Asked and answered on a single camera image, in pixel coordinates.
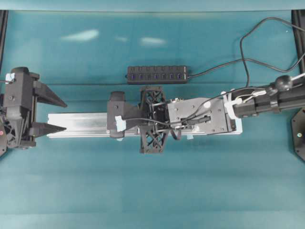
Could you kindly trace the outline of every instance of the white cable tie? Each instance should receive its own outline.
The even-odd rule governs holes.
[[[261,91],[257,91],[257,92],[253,92],[252,95],[254,97],[257,97],[257,96],[260,96],[260,95],[264,95],[264,94],[267,94],[267,91],[266,90],[261,90]]]
[[[231,119],[237,119],[233,106],[236,104],[242,104],[243,100],[241,98],[237,98],[232,100],[232,93],[229,93],[227,96],[224,95],[224,107],[227,109],[228,115]]]

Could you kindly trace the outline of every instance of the teal table surface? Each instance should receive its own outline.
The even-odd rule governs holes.
[[[140,86],[126,84],[127,66],[185,64],[196,73],[239,59],[242,35],[269,16],[290,21],[291,11],[10,11],[0,78],[28,66],[68,104],[39,104],[40,122],[49,113],[105,112],[111,91],[139,101]],[[296,61],[292,29],[275,21],[247,38],[244,51],[281,68]],[[251,85],[281,75],[248,66]],[[245,80],[238,63],[163,88],[167,98],[211,97]],[[0,229],[303,229],[305,163],[293,152],[295,112],[245,118],[241,135],[169,138],[161,155],[139,154],[138,137],[38,138],[35,148],[0,158]]]

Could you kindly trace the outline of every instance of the white tape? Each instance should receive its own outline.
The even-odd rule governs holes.
[[[115,116],[115,124],[118,132],[126,130],[126,121],[122,120],[122,116]]]
[[[7,73],[5,75],[5,80],[6,81],[13,81],[15,79],[15,73]]]
[[[224,106],[228,112],[228,115],[231,119],[237,119],[237,117],[235,116],[234,113],[234,109],[233,106],[236,104],[241,104],[243,102],[243,100],[241,98],[235,99],[235,100],[231,100],[232,99],[232,94],[229,93],[227,96],[224,95]]]
[[[194,136],[193,136],[193,135],[187,135],[187,136],[186,136],[186,139],[187,139],[187,140],[192,140],[192,139],[194,139]]]

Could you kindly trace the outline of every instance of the black cable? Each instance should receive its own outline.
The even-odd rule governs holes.
[[[284,24],[287,24],[287,25],[289,25],[289,26],[291,26],[291,27],[293,27],[293,28],[296,28],[296,29],[298,29],[298,30],[301,30],[301,31],[305,32],[304,29],[302,29],[302,28],[300,28],[300,27],[298,27],[298,26],[296,26],[296,25],[293,25],[292,23],[290,23],[290,22],[288,22],[288,21],[285,21],[285,20],[283,20],[283,19],[281,19],[281,18],[269,17],[269,18],[265,18],[265,19],[261,20],[261,21],[260,21],[259,23],[257,23],[257,24],[256,24],[256,25],[255,25],[246,35],[244,35],[244,36],[241,38],[240,42],[239,42],[239,48],[240,48],[240,54],[241,54],[241,56],[242,56],[242,60],[243,60],[243,63],[244,63],[244,69],[245,69],[246,75],[247,75],[246,87],[248,87],[249,84],[250,84],[250,74],[249,74],[249,70],[248,70],[248,67],[247,67],[247,64],[246,64],[246,60],[245,60],[245,57],[244,57],[243,40],[244,40],[247,36],[249,36],[253,31],[255,31],[261,24],[263,24],[264,22],[266,22],[266,21],[268,21],[268,20],[280,21],[280,22],[282,22],[282,23],[284,23]]]
[[[196,114],[198,113],[198,111],[200,111],[200,109],[202,108],[202,106],[203,106],[206,102],[209,102],[209,101],[211,101],[211,100],[213,100],[213,99],[217,99],[217,98],[222,97],[222,96],[224,96],[224,95],[226,95],[226,94],[229,94],[229,93],[239,92],[239,91],[247,90],[247,89],[253,89],[253,90],[255,90],[255,89],[264,89],[264,88],[262,88],[262,87],[242,87],[242,88],[238,88],[238,89],[235,89],[235,90],[232,90],[232,91],[229,91],[229,92],[226,92],[226,93],[217,95],[217,96],[215,96],[215,97],[213,97],[213,98],[210,98],[210,99],[208,99],[208,100],[202,102],[202,103],[198,106],[197,110],[196,110],[194,113],[192,113],[191,115],[189,115],[188,117],[186,117],[186,118],[184,118],[184,119],[181,119],[180,122],[175,122],[175,123],[183,123],[183,122],[185,122],[185,121],[194,119],[194,118],[196,118],[196,117],[198,117],[198,116],[201,116],[201,115],[205,114],[206,112],[208,112],[208,111],[206,111],[206,112],[200,113],[199,115],[196,116]],[[166,125],[166,126],[170,126],[170,125],[172,125],[172,124],[175,124],[175,123],[164,123],[164,122],[160,122],[160,121],[157,121],[157,120],[154,120],[154,119],[150,119],[150,118],[126,118],[126,119],[123,119],[123,120],[124,120],[124,121],[144,120],[144,121],[159,123],[159,124],[161,124],[161,125]]]
[[[178,141],[181,140],[181,135],[182,135],[181,129],[178,130],[177,135],[176,135],[176,133],[174,132],[173,129],[170,129],[170,132],[172,134],[173,139],[178,140]]]
[[[300,87],[300,86],[302,86],[302,85],[303,85],[303,83],[299,83],[299,84],[293,86],[292,88]]]
[[[202,118],[199,118],[199,119],[192,119],[192,120],[186,120],[186,123],[188,125],[195,125],[195,124],[198,124],[198,123],[205,123],[205,122],[208,122],[211,120],[211,117],[209,116],[205,116],[205,117],[202,117]]]
[[[251,59],[251,58],[245,58],[245,61],[250,61],[250,62],[254,62],[256,64],[259,64],[259,65],[262,65],[262,66],[265,66],[267,68],[270,68],[270,69],[273,69],[277,72],[281,72],[281,73],[287,73],[287,72],[290,72],[291,70],[293,70],[294,68],[296,68],[296,66],[301,62],[301,60],[304,58],[305,56],[305,53],[302,54],[302,56],[297,60],[297,62],[294,63],[294,65],[292,65],[290,68],[288,69],[280,69],[280,68],[277,68],[275,66],[272,66],[270,64],[267,64],[267,63],[264,63],[264,62],[261,62],[261,61],[257,61],[257,60],[254,60],[254,59]],[[210,68],[208,70],[205,70],[201,73],[197,73],[197,74],[194,74],[194,75],[190,75],[188,76],[187,78],[188,79],[191,79],[191,78],[194,78],[194,77],[198,77],[198,76],[202,76],[202,75],[206,75],[208,73],[210,73],[211,71],[214,71],[216,69],[219,69],[219,68],[222,68],[222,67],[226,67],[228,65],[231,65],[231,64],[234,64],[234,63],[237,63],[237,62],[240,62],[240,61],[243,61],[242,59],[238,59],[238,60],[235,60],[235,61],[230,61],[230,62],[226,62],[226,63],[223,63],[223,64],[220,64],[218,66],[215,66],[213,68]]]
[[[132,120],[144,120],[144,121],[159,123],[161,125],[171,125],[171,123],[164,123],[164,122],[160,122],[160,121],[150,119],[150,118],[126,118],[126,119],[123,119],[123,121],[132,121]]]

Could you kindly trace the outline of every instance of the metal plate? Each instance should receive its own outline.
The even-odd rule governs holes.
[[[209,98],[194,98],[188,100],[175,100],[168,104],[168,111],[171,122],[178,122],[182,118],[186,118],[192,113],[194,113],[197,108]],[[216,134],[216,133],[227,133],[228,126],[226,121],[226,116],[224,112],[224,104],[221,99],[215,99],[211,102],[209,108],[202,106],[201,110],[198,112],[205,114],[199,116],[203,117],[208,115],[211,120],[206,123],[200,123],[195,125],[195,132],[205,133],[205,134]]]

